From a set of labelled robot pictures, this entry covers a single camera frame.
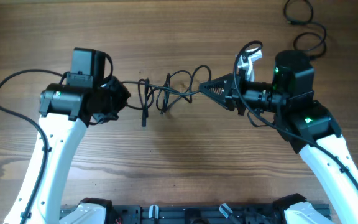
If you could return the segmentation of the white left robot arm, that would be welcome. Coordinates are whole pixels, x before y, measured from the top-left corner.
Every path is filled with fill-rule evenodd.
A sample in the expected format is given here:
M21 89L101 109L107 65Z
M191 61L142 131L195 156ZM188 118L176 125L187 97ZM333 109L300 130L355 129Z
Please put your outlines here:
M59 83L40 94L40 118L32 125L38 139L19 194L5 223L119 223L112 202L84 198L60 216L63 191L73 156L91 126L118 119L130 93L104 67L111 57L105 52L75 48L71 69Z

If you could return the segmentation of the black cable micro USB plug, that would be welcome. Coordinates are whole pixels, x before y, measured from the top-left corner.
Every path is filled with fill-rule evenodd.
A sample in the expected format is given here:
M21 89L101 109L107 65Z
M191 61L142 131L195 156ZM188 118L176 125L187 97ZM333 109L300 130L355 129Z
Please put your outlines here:
M170 86L170 80L167 79L162 86L151 84L148 78L138 81L123 81L123 84L131 84L137 86L140 105L127 107L142 112L142 127L146 127L147 118L149 117L149 108L153 105L157 107L160 114L166 113L174 103L181 97L181 92L174 90Z

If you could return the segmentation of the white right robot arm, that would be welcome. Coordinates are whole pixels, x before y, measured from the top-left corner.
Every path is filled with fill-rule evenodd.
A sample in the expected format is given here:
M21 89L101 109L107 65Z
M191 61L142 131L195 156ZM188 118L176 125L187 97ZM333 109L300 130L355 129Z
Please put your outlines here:
M358 223L358 169L332 113L314 99L314 68L298 50L275 57L271 83L254 80L258 48L241 51L232 73L199 85L223 108L259 118L289 142L312 170L342 223Z

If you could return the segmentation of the black cable blue USB plug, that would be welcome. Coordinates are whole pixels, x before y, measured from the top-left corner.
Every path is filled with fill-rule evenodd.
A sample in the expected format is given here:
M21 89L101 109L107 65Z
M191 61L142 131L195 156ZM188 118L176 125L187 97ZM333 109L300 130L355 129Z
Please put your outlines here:
M160 114L166 113L175 103L177 103L181 99L184 99L187 103L193 102L193 95L200 92L199 90L193 90L193 83L196 74L201 69L205 69L207 71L208 81L211 81L211 69L207 65L200 65L196 67L192 72L189 72L188 70L178 70L173 73L168 73L162 86L153 87L154 90L157 90L155 104ZM174 89L174 87L172 86L172 78L181 74L185 74L188 76L189 84L185 87L184 90Z

